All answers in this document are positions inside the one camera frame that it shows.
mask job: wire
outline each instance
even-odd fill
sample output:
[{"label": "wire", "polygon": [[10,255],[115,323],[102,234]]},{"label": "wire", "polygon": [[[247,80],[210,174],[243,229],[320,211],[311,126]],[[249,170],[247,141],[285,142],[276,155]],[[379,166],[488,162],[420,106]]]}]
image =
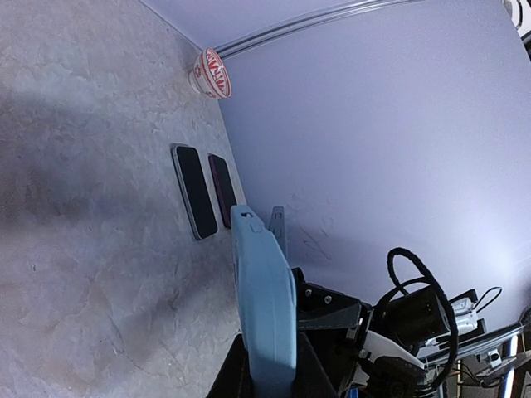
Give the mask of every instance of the wire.
[{"label": "wire", "polygon": [[[423,278],[413,279],[404,284],[401,284],[395,273],[394,263],[393,263],[394,258],[397,255],[400,255],[410,260],[413,263],[413,265],[417,267],[418,271],[423,275]],[[383,296],[383,298],[378,302],[377,307],[375,308],[375,311],[374,311],[374,315],[376,319],[378,319],[376,317],[377,314],[380,317],[383,315],[383,313],[385,312],[385,308],[387,307],[387,305],[389,304],[389,302],[395,296],[396,293],[401,292],[402,294],[408,294],[407,290],[405,290],[404,288],[408,286],[409,284],[413,284],[413,283],[429,284],[433,288],[437,298],[441,301],[441,306],[445,312],[445,315],[448,318],[448,322],[450,324],[450,341],[449,341],[450,349],[448,353],[448,361],[446,362],[442,372],[439,373],[439,375],[435,378],[435,380],[429,386],[426,386],[426,388],[423,388],[420,391],[418,391],[421,394],[429,394],[430,392],[436,391],[437,388],[448,377],[448,375],[450,375],[452,367],[454,366],[454,362],[457,358],[457,350],[459,346],[459,332],[457,329],[457,324],[455,322],[454,309],[451,307],[451,304],[448,301],[448,298],[446,297],[444,290],[439,285],[439,283],[437,282],[433,274],[424,265],[424,263],[422,263],[421,259],[419,259],[417,255],[412,253],[410,250],[404,249],[402,247],[397,247],[391,250],[387,254],[387,271],[389,272],[389,276],[391,277],[392,282],[395,284],[395,289],[393,289],[391,292]]]},{"label": "wire", "polygon": [[487,294],[489,294],[490,292],[494,292],[495,290],[498,290],[498,293],[487,304],[485,304],[480,309],[477,309],[476,310],[477,313],[480,313],[485,308],[489,307],[501,295],[501,293],[504,291],[504,289],[499,287],[499,286],[494,286],[493,288],[490,288],[489,290],[487,290],[486,292],[483,293],[483,295],[481,296],[480,300],[475,304],[474,309],[476,309],[476,308],[478,308],[480,306],[481,302],[485,299],[485,297],[487,297]]}]

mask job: phone screen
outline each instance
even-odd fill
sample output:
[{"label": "phone screen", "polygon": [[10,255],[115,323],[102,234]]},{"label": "phone screen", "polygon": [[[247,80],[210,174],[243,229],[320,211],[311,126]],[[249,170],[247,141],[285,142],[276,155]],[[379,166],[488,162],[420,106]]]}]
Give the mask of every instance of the phone screen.
[{"label": "phone screen", "polygon": [[231,228],[231,207],[236,205],[236,197],[227,162],[216,155],[210,155],[208,161],[214,185],[216,186],[217,201],[222,213],[223,225],[226,228]]},{"label": "phone screen", "polygon": [[217,232],[217,223],[199,154],[195,148],[190,147],[176,147],[172,152],[174,157],[177,155],[178,164],[175,166],[180,171],[179,183],[194,235],[198,239],[205,239]]}]

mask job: fluorescent light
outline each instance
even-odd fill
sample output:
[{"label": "fluorescent light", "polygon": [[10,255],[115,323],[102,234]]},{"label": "fluorescent light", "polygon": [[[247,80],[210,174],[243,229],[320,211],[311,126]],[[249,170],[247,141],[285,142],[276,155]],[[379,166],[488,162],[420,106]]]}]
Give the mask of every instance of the fluorescent light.
[{"label": "fluorescent light", "polygon": [[[514,357],[518,351],[518,336],[511,338],[511,343],[509,345],[509,355]],[[514,369],[507,374],[507,381],[505,382],[505,392],[504,398],[511,398],[513,392],[513,382],[514,382]]]}]

